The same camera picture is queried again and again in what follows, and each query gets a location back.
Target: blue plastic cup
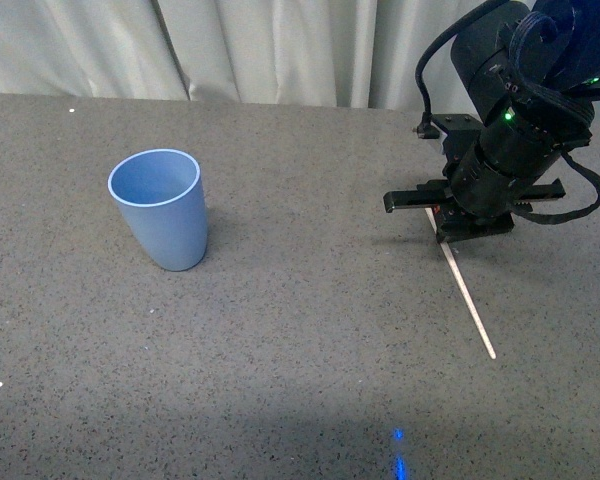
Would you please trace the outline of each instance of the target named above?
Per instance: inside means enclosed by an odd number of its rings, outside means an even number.
[[[162,268],[187,270],[207,248],[200,165],[178,150],[136,153],[109,175],[109,192],[149,256]]]

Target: curtain fold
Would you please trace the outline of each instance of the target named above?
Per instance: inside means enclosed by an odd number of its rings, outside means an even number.
[[[0,92],[420,110],[481,1],[0,0]],[[449,50],[434,110],[473,112]]]

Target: cup rim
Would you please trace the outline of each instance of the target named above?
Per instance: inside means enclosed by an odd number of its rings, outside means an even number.
[[[141,155],[146,155],[148,153],[156,153],[156,152],[177,153],[178,155],[182,155],[182,156],[188,158],[189,160],[191,160],[193,165],[196,167],[196,178],[193,179],[193,182],[191,182],[191,185],[189,185],[189,187],[181,194],[179,194],[173,198],[170,198],[169,200],[165,200],[164,202],[158,202],[158,203],[134,203],[134,202],[130,202],[130,201],[125,200],[124,198],[121,198],[120,196],[118,196],[118,194],[116,194],[116,192],[113,191],[113,187],[111,186],[111,180],[113,179],[113,176],[116,174],[118,169],[120,167],[122,167],[125,163],[132,161],[136,157],[139,157]],[[179,200],[180,198],[184,197],[187,193],[189,193],[198,184],[199,180],[200,180],[200,165],[198,165],[198,162],[196,161],[196,159],[193,158],[191,155],[189,155],[186,152],[183,152],[182,150],[176,150],[173,148],[154,148],[152,150],[143,150],[142,152],[135,153],[135,154],[131,155],[130,157],[127,157],[124,160],[122,160],[118,165],[115,166],[115,168],[113,170],[111,170],[111,173],[109,174],[109,181],[107,182],[107,185],[109,187],[109,193],[116,201],[118,201],[124,205],[129,205],[130,207],[148,208],[148,207],[159,207],[161,205],[168,205],[169,203],[173,203],[176,200]]]

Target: gray table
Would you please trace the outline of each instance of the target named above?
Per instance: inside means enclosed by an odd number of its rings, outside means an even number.
[[[444,163],[415,123],[0,95],[0,479],[600,479],[600,210],[453,244],[491,360],[424,212],[383,212]],[[108,195],[156,147],[203,170],[188,272]],[[593,199],[555,172],[547,208]]]

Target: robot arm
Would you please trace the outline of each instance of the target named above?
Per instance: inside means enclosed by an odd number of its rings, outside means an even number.
[[[482,122],[431,113],[422,71],[453,36],[451,59]],[[600,0],[539,0],[531,12],[520,2],[488,0],[427,49],[416,81],[425,101],[418,135],[445,137],[445,179],[387,193],[387,212],[431,207],[438,241],[455,241],[508,232],[512,213],[558,224],[600,205],[600,177],[569,155],[589,144],[591,102],[600,100]],[[598,200],[567,214],[531,213],[531,202],[565,195],[559,180],[535,185],[561,156]]]

